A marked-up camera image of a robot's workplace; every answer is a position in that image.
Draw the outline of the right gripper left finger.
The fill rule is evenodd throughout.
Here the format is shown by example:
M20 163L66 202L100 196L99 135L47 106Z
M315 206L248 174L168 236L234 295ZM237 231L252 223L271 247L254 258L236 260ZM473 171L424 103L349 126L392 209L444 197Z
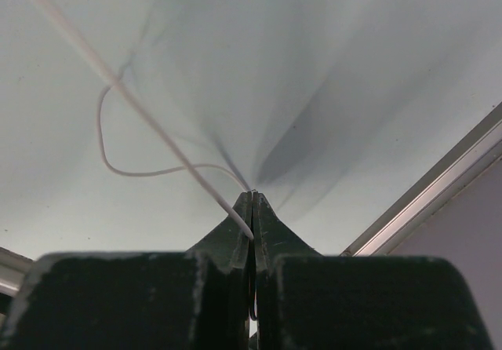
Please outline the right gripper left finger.
M250 242L226 218L183 252L49 253L1 328L4 349L245 349Z

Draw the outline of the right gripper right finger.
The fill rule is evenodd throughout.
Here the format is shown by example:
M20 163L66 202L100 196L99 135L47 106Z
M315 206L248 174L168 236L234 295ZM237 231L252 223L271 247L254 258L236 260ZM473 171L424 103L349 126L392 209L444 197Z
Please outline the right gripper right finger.
M255 349L491 349L458 270L437 257L323 256L253 194Z

